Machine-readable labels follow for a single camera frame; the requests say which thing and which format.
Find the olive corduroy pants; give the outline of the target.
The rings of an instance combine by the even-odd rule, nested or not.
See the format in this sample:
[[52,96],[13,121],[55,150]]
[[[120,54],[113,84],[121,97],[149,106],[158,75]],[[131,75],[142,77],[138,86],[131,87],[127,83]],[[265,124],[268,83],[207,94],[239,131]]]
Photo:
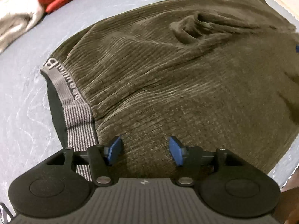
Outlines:
[[80,31],[41,73],[62,145],[121,136],[115,177],[173,175],[170,136],[269,173],[298,135],[297,44],[264,0],[168,0]]

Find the cream folded blanket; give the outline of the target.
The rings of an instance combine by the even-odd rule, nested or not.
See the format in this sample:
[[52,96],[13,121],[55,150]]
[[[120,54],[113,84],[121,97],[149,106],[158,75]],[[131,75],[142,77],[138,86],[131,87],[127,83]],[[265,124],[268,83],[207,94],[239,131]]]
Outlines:
[[44,12],[44,7],[38,0],[1,1],[1,52],[32,29]]

